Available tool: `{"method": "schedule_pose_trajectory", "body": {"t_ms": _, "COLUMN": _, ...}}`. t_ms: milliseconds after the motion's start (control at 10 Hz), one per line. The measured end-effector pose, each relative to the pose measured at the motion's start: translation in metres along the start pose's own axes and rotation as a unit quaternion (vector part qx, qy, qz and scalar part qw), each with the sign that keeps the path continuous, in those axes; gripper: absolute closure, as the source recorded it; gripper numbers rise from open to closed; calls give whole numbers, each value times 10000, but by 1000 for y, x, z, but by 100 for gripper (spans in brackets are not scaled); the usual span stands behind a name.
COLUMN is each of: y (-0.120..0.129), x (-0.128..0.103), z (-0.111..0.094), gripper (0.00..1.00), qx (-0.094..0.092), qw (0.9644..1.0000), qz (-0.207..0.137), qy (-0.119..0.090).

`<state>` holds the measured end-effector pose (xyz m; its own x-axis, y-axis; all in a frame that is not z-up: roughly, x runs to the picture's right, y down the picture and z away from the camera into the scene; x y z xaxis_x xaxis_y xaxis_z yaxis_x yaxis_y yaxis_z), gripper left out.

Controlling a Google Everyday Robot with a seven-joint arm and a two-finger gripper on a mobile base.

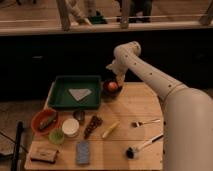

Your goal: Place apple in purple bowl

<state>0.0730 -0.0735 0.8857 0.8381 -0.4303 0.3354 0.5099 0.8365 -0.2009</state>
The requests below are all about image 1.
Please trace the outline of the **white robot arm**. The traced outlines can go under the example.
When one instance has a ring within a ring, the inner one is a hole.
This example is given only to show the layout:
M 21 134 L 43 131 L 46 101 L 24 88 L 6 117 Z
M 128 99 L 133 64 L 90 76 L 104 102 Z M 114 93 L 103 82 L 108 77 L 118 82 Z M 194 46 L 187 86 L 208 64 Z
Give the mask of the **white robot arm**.
M 213 171 L 213 98 L 139 58 L 132 41 L 114 48 L 107 68 L 120 85 L 127 71 L 143 80 L 163 103 L 163 171 Z

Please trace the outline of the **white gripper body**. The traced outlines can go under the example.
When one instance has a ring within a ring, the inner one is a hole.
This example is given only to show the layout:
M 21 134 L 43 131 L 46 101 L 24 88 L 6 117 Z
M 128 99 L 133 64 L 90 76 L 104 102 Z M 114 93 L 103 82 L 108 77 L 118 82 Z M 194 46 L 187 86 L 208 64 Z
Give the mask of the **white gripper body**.
M 106 66 L 108 70 L 111 70 L 116 75 L 116 81 L 119 86 L 122 86 L 125 81 L 125 74 L 127 68 L 118 60 L 113 60 L 111 64 Z

